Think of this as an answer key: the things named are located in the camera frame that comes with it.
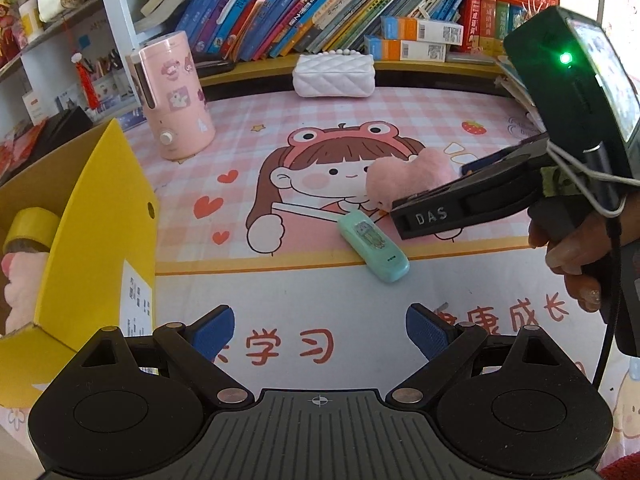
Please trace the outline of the right hand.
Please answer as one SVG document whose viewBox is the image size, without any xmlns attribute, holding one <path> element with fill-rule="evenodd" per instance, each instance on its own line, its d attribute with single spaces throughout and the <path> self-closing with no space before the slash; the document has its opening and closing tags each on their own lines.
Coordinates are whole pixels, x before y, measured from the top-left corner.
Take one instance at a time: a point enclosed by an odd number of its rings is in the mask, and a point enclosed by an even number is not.
<svg viewBox="0 0 640 480">
<path fill-rule="evenodd" d="M 528 228 L 528 244 L 533 248 L 547 248 L 547 266 L 553 273 L 562 275 L 568 294 L 582 310 L 596 312 L 600 309 L 600 284 L 596 278 L 582 272 L 582 268 L 600 260 L 612 249 L 605 218 L 592 212 L 559 243 L 553 243 L 548 233 L 532 220 Z"/>
</svg>

